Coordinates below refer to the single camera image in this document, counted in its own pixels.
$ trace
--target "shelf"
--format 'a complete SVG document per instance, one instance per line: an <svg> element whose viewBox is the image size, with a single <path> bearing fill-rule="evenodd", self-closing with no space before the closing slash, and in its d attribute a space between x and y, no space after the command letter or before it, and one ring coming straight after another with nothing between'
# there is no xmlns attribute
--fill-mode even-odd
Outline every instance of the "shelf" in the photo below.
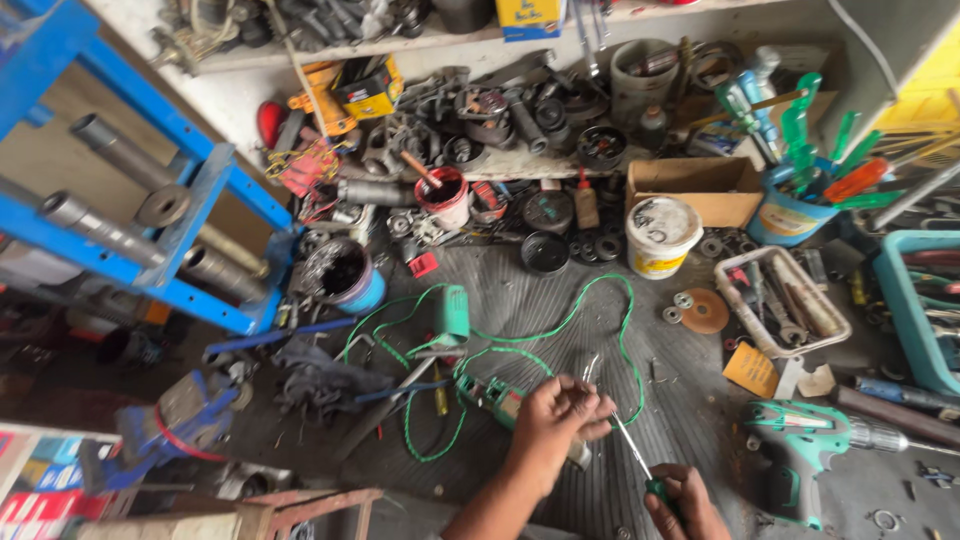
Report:
<svg viewBox="0 0 960 540"><path fill-rule="evenodd" d="M555 158L549 155L549 151L539 156L527 152L527 145L520 142L514 150L504 151L495 148L487 148L490 155L487 160L480 164L477 170L464 173L464 178L469 182L480 182L482 180L516 180L516 179L562 179L575 178L580 168L576 155L566 158ZM587 169L587 176L610 176L611 173L627 173L627 167L633 160L649 160L652 157L650 152L634 145L627 146L626 155L623 161L614 170L611 171L593 171ZM382 177L374 176L367 172L359 164L359 156L351 156L345 163L340 172L340 178L353 180L373 180L373 181L396 181L414 182L420 176L412 169L407 168L399 175Z"/></svg>
<svg viewBox="0 0 960 540"><path fill-rule="evenodd" d="M696 4L669 6L662 4L658 0L620 0L614 5L613 13L607 17L607 23L615 24L663 16L745 8L786 1L789 0L703 0ZM298 53L298 60L300 60L301 63L336 61L418 49L448 47L503 38L503 34L495 18L486 28L471 34L448 33L444 30L443 24L435 12L427 17L426 21L424 21L424 26L426 28L423 31L423 35L414 39L386 37L378 43L365 41L355 46L327 47L317 53ZM564 34L566 35L568 32L575 33L574 28L575 24L572 17L568 17L564 24ZM551 42L550 39L544 39L543 46L550 47ZM240 71L284 65L290 65L290 58L287 56L282 44L272 42L258 49L240 46L228 53L214 55L200 62L199 72L203 75L204 73Z"/></svg>

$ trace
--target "orange grinding disc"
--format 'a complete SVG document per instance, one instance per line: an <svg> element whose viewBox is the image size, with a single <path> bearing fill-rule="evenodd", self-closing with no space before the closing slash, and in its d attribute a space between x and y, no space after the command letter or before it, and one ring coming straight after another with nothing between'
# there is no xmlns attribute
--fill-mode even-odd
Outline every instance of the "orange grinding disc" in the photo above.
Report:
<svg viewBox="0 0 960 540"><path fill-rule="evenodd" d="M693 298L693 306L684 309L680 322L697 333L717 333L730 322L730 310L717 293L704 288L684 291Z"/></svg>

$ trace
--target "hand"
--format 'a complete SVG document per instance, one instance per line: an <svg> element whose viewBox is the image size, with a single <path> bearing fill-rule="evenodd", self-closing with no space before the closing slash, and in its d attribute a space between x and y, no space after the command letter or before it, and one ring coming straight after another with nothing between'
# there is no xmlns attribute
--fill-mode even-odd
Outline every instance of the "hand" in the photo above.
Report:
<svg viewBox="0 0 960 540"><path fill-rule="evenodd" d="M676 501L684 515L681 526L677 516L659 497L653 493L643 496L643 504L663 540L730 540L727 525L710 502L699 471L686 465L662 463L651 467L650 474L663 480L667 498Z"/></svg>
<svg viewBox="0 0 960 540"><path fill-rule="evenodd" d="M529 477L541 496L553 490L574 440L591 441L611 431L616 410L610 396L569 375L545 380L524 398L516 418L506 468Z"/></svg>

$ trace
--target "blue shelf frame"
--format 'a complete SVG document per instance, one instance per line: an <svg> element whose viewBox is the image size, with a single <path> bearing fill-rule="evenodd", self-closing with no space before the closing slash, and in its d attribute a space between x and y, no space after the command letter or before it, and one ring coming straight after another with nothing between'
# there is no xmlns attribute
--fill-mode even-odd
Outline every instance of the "blue shelf frame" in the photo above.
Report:
<svg viewBox="0 0 960 540"><path fill-rule="evenodd" d="M230 332L252 335L267 331L276 315L282 296L279 287L292 263L299 234L284 205L240 170L232 156L233 145L215 144L207 138L97 37L99 19L77 0L12 0L10 4L25 20L39 24L14 47L0 53L0 103L4 104L0 108L0 139L9 135L17 122L41 126L52 117L39 103L40 96L76 61L180 148L170 166L180 171L179 182L189 186L192 202L174 225L144 233L168 254L167 264L155 269L141 267L50 223L35 208L4 193L0 193L0 231ZM263 255L271 267L264 280L270 293L260 303L235 307L175 277L183 255L224 188L274 230Z"/></svg>

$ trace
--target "orange screwdriver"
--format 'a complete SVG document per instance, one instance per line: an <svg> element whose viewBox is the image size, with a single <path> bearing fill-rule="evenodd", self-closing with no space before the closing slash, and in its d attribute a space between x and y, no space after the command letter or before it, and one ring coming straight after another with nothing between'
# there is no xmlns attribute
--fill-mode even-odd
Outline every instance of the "orange screwdriver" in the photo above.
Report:
<svg viewBox="0 0 960 540"><path fill-rule="evenodd" d="M960 133L942 138L893 161L888 161L884 158L873 158L825 189L824 197L832 203L839 203L871 185L878 183L883 175L892 173L917 158L929 156L938 150L947 148L958 140L960 140Z"/></svg>

